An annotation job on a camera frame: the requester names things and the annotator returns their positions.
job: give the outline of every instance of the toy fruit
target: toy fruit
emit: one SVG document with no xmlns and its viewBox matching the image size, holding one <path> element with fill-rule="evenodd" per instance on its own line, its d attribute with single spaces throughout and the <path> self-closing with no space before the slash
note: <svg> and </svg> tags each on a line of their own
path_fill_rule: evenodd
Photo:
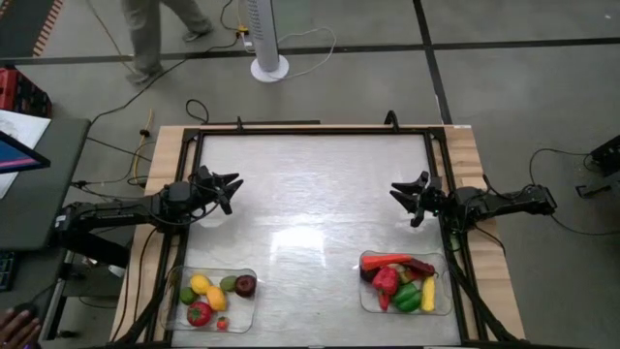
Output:
<svg viewBox="0 0 620 349">
<path fill-rule="evenodd" d="M 226 276 L 220 281 L 220 288 L 226 292 L 234 291 L 234 283 L 236 282 L 236 276 Z"/>
<path fill-rule="evenodd" d="M 218 331 L 225 331 L 228 329 L 229 327 L 229 318 L 227 318 L 226 316 L 222 316 L 219 317 L 217 319 L 217 330 Z"/>
<path fill-rule="evenodd" d="M 187 321 L 194 327 L 200 327 L 211 321 L 213 310 L 203 301 L 195 301 L 187 308 Z"/>
<path fill-rule="evenodd" d="M 216 311 L 226 310 L 226 297 L 221 288 L 217 286 L 209 286 L 206 288 L 206 299 L 209 305 Z"/>
<path fill-rule="evenodd" d="M 431 312 L 435 310 L 435 277 L 428 276 L 422 285 L 422 310 Z"/>
<path fill-rule="evenodd" d="M 196 292 L 192 291 L 191 287 L 183 287 L 179 297 L 181 298 L 181 302 L 186 305 L 198 300 L 198 295 Z"/>
<path fill-rule="evenodd" d="M 197 295 L 206 295 L 206 289 L 211 286 L 211 283 L 206 276 L 196 274 L 190 278 L 190 286 Z"/>
<path fill-rule="evenodd" d="M 252 297 L 256 291 L 256 277 L 252 275 L 239 276 L 234 283 L 234 291 L 241 297 Z"/>
</svg>

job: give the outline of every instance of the hand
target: hand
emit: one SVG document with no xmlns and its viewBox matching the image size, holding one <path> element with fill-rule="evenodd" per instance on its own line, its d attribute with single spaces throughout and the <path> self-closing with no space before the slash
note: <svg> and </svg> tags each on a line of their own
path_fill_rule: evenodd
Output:
<svg viewBox="0 0 620 349">
<path fill-rule="evenodd" d="M 28 322 L 30 312 L 24 310 L 15 314 L 12 309 L 7 310 L 0 319 L 0 348 L 22 349 L 34 343 L 41 331 L 39 319 Z"/>
</svg>

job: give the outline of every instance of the concrete floor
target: concrete floor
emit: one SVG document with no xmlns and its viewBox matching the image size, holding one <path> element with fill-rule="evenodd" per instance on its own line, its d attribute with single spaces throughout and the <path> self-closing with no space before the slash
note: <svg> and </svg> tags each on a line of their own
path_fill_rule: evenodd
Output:
<svg viewBox="0 0 620 349">
<path fill-rule="evenodd" d="M 118 4 L 94 1 L 124 53 L 131 52 Z M 219 13 L 223 1 L 200 1 Z M 414 44 L 419 30 L 411 1 L 275 1 L 278 32 L 329 25 L 342 45 Z M 423 1 L 433 42 L 543 40 L 618 36 L 620 5 L 615 1 L 472 0 Z M 234 13 L 228 21 L 234 22 Z M 178 40 L 182 24 L 163 12 L 164 51 L 192 51 L 222 44 L 218 31 L 204 42 Z M 326 46 L 321 35 L 293 40 L 291 46 Z M 78 0 L 67 0 L 45 56 L 114 54 L 104 32 Z M 516 190 L 528 182 L 532 152 L 542 146 L 587 152 L 620 130 L 620 46 L 514 48 L 437 51 L 454 123 L 471 124 L 480 157 L 493 184 Z M 292 56 L 293 71 L 311 67 L 322 56 Z M 185 101 L 197 98 L 211 121 L 320 119 L 323 123 L 376 123 L 389 109 L 401 122 L 439 124 L 432 82 L 423 52 L 334 55 L 314 73 L 274 85 L 249 76 L 249 58 L 189 61 L 158 81 L 124 111 L 102 118 L 91 137 L 132 149 L 148 109 L 161 125 L 194 124 Z M 175 62 L 165 62 L 169 66 Z M 136 90 L 117 63 L 19 67 L 48 91 L 55 117 L 93 118 L 125 103 Z M 151 155 L 151 149 L 144 154 Z M 579 199 L 574 186 L 595 177 L 580 158 L 545 154 L 536 162 L 537 181 L 549 186 L 558 216 L 582 230 L 617 229 L 618 200 Z M 123 176 L 130 157 L 88 143 L 75 179 Z M 147 165 L 142 163 L 141 173 Z M 123 184 L 99 187 L 108 194 L 133 196 Z M 97 200 L 70 191 L 67 201 Z M 616 348 L 620 342 L 620 247 L 618 237 L 582 237 L 548 218 L 517 214 L 499 219 L 527 337 L 535 343 Z M 63 330 L 82 338 L 44 343 L 45 348 L 78 348 L 103 343 L 113 311 L 85 308 L 71 300 Z"/>
</svg>

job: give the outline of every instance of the green bell pepper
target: green bell pepper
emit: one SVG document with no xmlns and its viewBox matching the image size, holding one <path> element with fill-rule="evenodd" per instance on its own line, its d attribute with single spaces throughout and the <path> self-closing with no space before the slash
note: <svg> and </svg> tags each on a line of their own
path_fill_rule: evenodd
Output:
<svg viewBox="0 0 620 349">
<path fill-rule="evenodd" d="M 402 312 L 412 312 L 419 308 L 422 302 L 422 292 L 414 285 L 409 283 L 401 286 L 396 295 L 391 299 L 396 309 Z"/>
</svg>

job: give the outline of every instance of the tower fan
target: tower fan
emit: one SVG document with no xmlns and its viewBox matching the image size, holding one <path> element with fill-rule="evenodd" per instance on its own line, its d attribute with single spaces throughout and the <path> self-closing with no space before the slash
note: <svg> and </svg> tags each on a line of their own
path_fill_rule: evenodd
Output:
<svg viewBox="0 0 620 349">
<path fill-rule="evenodd" d="M 289 61 L 278 54 L 271 0 L 247 0 L 250 35 L 256 59 L 250 71 L 261 82 L 276 82 L 289 72 Z"/>
</svg>

